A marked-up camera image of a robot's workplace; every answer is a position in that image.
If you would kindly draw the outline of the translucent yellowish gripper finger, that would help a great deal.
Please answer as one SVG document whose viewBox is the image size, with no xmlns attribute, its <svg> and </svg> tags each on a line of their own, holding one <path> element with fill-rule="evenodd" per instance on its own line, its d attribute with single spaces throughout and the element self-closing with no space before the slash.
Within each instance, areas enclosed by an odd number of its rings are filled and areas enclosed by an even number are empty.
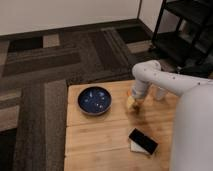
<svg viewBox="0 0 213 171">
<path fill-rule="evenodd" d="M 139 109 L 138 102 L 132 96 L 129 96 L 127 98 L 126 106 L 127 106 L 128 110 L 138 110 Z"/>
</svg>

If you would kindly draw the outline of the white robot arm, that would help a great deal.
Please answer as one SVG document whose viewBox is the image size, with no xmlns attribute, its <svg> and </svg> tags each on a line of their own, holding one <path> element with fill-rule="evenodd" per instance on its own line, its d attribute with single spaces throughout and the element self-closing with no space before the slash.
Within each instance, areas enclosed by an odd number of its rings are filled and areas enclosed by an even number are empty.
<svg viewBox="0 0 213 171">
<path fill-rule="evenodd" d="M 169 171 L 213 171 L 213 79 L 161 70 L 157 60 L 133 66 L 129 99 L 145 99 L 151 84 L 179 96 Z"/>
</svg>

